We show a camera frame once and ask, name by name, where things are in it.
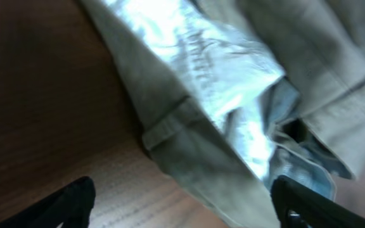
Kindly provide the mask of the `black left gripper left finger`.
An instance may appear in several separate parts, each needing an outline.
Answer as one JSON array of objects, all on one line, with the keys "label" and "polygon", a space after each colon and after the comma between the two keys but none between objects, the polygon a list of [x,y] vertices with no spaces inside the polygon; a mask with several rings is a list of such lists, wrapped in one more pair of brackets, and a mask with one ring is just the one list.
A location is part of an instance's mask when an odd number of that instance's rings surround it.
[{"label": "black left gripper left finger", "polygon": [[95,197],[93,180],[84,176],[0,222],[0,228],[88,228]]}]

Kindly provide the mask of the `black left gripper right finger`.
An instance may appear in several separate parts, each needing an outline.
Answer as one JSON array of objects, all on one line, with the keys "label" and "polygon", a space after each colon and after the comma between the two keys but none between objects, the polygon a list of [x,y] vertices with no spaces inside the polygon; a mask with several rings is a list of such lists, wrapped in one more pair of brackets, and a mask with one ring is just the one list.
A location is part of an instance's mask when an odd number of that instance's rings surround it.
[{"label": "black left gripper right finger", "polygon": [[281,228],[365,227],[365,218],[285,175],[273,182],[271,198]]}]

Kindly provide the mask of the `khaki green shorts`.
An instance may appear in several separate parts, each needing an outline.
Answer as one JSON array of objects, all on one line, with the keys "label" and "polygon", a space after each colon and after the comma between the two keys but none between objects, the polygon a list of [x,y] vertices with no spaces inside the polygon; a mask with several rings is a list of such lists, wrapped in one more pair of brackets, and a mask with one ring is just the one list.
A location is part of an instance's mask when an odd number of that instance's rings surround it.
[{"label": "khaki green shorts", "polygon": [[365,168],[365,1],[84,0],[160,170],[230,227]]}]

